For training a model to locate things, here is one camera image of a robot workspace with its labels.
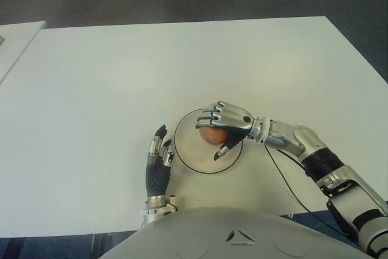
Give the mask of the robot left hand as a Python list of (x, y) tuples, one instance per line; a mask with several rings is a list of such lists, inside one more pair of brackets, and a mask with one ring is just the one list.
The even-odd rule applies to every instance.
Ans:
[(145, 171), (148, 197), (162, 196), (167, 192), (175, 151), (171, 139), (164, 141), (166, 135), (167, 128), (163, 124), (150, 143)]

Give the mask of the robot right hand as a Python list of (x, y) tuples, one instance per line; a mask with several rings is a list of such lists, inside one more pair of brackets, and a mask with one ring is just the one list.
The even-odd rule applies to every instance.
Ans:
[(197, 118), (196, 128), (202, 127), (221, 129), (227, 133), (226, 141), (221, 143), (219, 151), (214, 155), (215, 161), (243, 139), (257, 138), (261, 130), (257, 119), (248, 111), (225, 101), (217, 101), (202, 109)]

